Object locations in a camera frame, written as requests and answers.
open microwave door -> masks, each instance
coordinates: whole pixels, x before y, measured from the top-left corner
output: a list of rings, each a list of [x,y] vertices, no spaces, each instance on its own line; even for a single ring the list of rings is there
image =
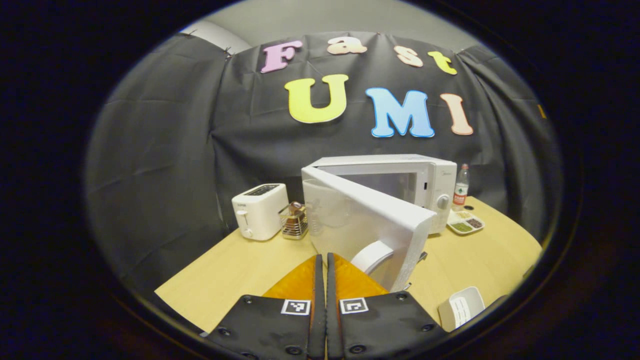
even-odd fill
[[[402,290],[429,235],[435,212],[330,174],[302,168],[313,246],[333,252],[389,292]]]

wire basket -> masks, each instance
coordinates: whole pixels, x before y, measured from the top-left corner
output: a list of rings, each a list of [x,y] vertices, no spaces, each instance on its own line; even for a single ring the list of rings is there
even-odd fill
[[[295,215],[292,215],[289,211],[289,205],[286,205],[280,210],[279,215],[282,237],[300,240],[307,234],[307,208],[305,206],[302,206],[296,211]]]

foam letter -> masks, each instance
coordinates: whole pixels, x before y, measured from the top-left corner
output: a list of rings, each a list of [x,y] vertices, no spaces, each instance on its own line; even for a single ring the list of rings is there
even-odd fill
[[[329,47],[326,50],[334,55],[346,53],[364,53],[366,46],[362,46],[359,39],[352,37],[339,37],[329,40]]]
[[[409,132],[418,138],[430,138],[435,134],[427,114],[427,94],[411,90],[406,93],[402,106],[385,88],[369,88],[365,91],[372,100],[376,111],[376,127],[371,134],[376,138],[388,138],[394,135],[389,120],[400,135],[406,134],[409,122],[413,121]]]
[[[400,61],[407,65],[421,67],[423,65],[422,60],[418,57],[418,54],[413,51],[413,49],[409,49],[404,46],[396,46],[394,50],[398,53],[398,58]]]
[[[451,111],[453,125],[451,131],[458,135],[471,135],[474,133],[473,127],[469,126],[465,111],[462,109],[462,98],[454,94],[441,94],[440,98],[447,103]]]
[[[267,72],[286,68],[287,62],[282,61],[282,58],[286,58],[287,60],[293,59],[293,56],[296,54],[296,51],[293,49],[294,47],[302,47],[302,41],[297,40],[265,47],[264,52],[267,54],[267,58],[260,72],[266,74]]]
[[[327,75],[322,81],[329,84],[329,105],[324,108],[314,108],[311,105],[311,86],[314,79],[298,79],[284,85],[289,91],[289,113],[300,122],[314,123],[331,121],[344,113],[347,108],[347,95],[344,82],[349,77],[343,74]]]
[[[438,65],[440,70],[451,75],[455,75],[458,73],[456,69],[449,66],[451,59],[445,57],[440,51],[431,51],[427,53],[427,55],[433,57],[433,59],[436,61],[436,65]]]

red label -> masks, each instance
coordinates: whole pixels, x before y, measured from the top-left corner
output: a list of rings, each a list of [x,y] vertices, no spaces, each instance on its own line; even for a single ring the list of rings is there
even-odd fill
[[[466,198],[467,198],[466,195],[453,194],[453,203],[455,205],[464,205]]]

bottle label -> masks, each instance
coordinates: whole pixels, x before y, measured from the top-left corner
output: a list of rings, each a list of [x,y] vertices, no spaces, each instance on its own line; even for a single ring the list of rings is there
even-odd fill
[[[456,185],[456,191],[453,193],[453,203],[455,205],[464,205],[465,200],[467,199],[467,190],[469,189],[466,185]]]

